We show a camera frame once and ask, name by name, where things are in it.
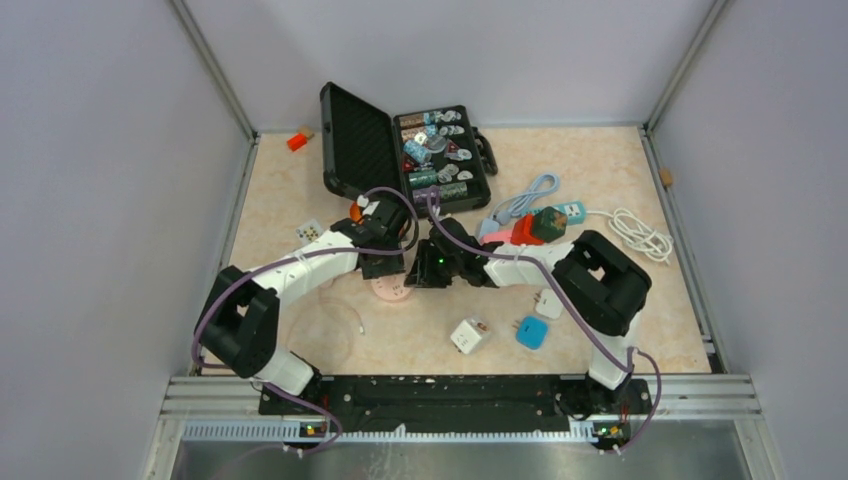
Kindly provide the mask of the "white cartoon plug adapter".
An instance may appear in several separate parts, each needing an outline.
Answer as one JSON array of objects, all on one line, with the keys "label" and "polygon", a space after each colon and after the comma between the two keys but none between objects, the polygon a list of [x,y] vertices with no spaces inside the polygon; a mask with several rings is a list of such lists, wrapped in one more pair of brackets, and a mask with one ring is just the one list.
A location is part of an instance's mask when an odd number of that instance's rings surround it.
[{"label": "white cartoon plug adapter", "polygon": [[491,335],[491,328],[479,317],[467,317],[459,322],[450,334],[450,341],[464,354],[474,353]]}]

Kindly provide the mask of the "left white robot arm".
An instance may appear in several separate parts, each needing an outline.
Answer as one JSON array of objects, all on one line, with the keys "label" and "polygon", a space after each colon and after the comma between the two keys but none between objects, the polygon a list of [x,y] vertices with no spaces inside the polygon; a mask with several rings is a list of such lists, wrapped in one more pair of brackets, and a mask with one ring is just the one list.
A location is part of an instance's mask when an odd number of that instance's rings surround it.
[{"label": "left white robot arm", "polygon": [[418,232],[417,214],[407,200],[362,198],[358,206],[359,218],[334,223],[275,262],[252,270],[222,269],[195,327],[193,356],[207,350],[237,376],[274,385],[295,412],[314,410],[321,397],[314,381],[319,372],[279,345],[281,311],[355,270],[365,276],[396,274],[402,267],[403,237]]}]

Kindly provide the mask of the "blue charger plug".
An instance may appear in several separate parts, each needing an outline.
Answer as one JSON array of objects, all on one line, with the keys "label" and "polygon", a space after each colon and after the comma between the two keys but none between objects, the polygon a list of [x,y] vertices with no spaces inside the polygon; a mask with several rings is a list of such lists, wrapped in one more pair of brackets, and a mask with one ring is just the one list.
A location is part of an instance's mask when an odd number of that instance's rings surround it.
[{"label": "blue charger plug", "polygon": [[529,350],[538,350],[543,345],[549,325],[546,321],[532,315],[513,323],[515,340]]}]

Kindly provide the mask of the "white charger plug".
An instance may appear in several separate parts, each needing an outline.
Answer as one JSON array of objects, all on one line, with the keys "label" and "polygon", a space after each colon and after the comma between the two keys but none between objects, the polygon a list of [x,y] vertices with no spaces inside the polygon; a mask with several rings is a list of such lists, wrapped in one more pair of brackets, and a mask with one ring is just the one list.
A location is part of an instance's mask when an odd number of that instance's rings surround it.
[{"label": "white charger plug", "polygon": [[535,295],[534,311],[547,319],[557,320],[563,314],[564,306],[552,289],[545,288]]}]

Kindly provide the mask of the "round pink power socket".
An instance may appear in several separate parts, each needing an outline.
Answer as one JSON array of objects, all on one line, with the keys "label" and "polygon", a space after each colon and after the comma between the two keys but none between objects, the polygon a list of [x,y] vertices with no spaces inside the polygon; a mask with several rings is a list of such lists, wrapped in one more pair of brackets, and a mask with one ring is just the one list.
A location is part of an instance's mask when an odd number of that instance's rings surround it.
[{"label": "round pink power socket", "polygon": [[405,285],[406,276],[396,274],[383,276],[370,281],[375,295],[386,303],[400,303],[407,300],[414,292],[413,287]]}]

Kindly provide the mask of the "light blue power strip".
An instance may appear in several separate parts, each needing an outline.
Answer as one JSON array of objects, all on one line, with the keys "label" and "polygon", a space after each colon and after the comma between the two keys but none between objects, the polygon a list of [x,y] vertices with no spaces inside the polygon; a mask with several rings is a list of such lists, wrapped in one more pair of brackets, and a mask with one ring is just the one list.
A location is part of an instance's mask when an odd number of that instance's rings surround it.
[{"label": "light blue power strip", "polygon": [[484,218],[478,225],[476,238],[482,240],[486,235],[498,232],[500,228],[501,224],[498,221],[492,218]]}]

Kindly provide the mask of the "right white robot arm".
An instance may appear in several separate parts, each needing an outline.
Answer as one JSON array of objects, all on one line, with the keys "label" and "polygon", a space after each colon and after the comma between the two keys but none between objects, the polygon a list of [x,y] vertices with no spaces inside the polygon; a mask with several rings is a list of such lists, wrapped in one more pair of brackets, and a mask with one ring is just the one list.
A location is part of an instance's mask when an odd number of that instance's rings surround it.
[{"label": "right white robot arm", "polygon": [[632,332],[653,285],[648,273],[603,234],[571,242],[481,243],[456,220],[432,226],[419,242],[405,285],[446,288],[459,277],[474,287],[546,287],[593,345],[586,385],[589,404],[612,412],[627,397],[633,371]]}]

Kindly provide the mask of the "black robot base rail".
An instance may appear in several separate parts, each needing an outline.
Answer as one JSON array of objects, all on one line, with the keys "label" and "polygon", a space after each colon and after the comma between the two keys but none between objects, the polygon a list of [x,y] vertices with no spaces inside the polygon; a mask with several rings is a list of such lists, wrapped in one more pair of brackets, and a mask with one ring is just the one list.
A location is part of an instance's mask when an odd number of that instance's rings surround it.
[{"label": "black robot base rail", "polygon": [[565,432],[609,416],[628,422],[653,408],[647,381],[611,390],[587,375],[325,375],[297,400],[260,388],[258,411],[294,417],[327,411],[344,433],[500,434]]}]

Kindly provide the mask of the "pink triangular power socket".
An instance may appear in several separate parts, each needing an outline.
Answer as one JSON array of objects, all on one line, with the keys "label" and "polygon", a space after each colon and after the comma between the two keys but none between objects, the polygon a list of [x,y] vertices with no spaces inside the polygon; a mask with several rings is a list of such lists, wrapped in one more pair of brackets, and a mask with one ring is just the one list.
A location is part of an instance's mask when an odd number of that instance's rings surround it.
[{"label": "pink triangular power socket", "polygon": [[480,238],[480,242],[482,244],[493,243],[493,242],[501,242],[510,244],[512,238],[511,230],[500,230],[491,233],[487,233]]}]

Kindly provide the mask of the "dark green cube plug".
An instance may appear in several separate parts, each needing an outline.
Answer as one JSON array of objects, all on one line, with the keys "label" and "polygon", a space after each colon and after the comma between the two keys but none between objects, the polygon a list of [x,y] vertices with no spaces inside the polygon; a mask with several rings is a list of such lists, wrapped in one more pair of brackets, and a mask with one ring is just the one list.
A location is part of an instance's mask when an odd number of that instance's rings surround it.
[{"label": "dark green cube plug", "polygon": [[545,207],[533,215],[531,235],[544,243],[554,242],[564,236],[568,220],[554,207]]}]

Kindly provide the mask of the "red cube plug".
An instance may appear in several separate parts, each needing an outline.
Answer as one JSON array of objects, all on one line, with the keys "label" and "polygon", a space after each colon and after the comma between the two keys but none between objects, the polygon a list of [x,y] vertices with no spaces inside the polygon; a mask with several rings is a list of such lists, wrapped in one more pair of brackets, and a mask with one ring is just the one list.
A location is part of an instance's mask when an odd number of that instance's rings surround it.
[{"label": "red cube plug", "polygon": [[533,214],[526,214],[517,220],[512,227],[509,242],[513,245],[543,245],[545,241],[536,237],[532,232],[533,222]]}]

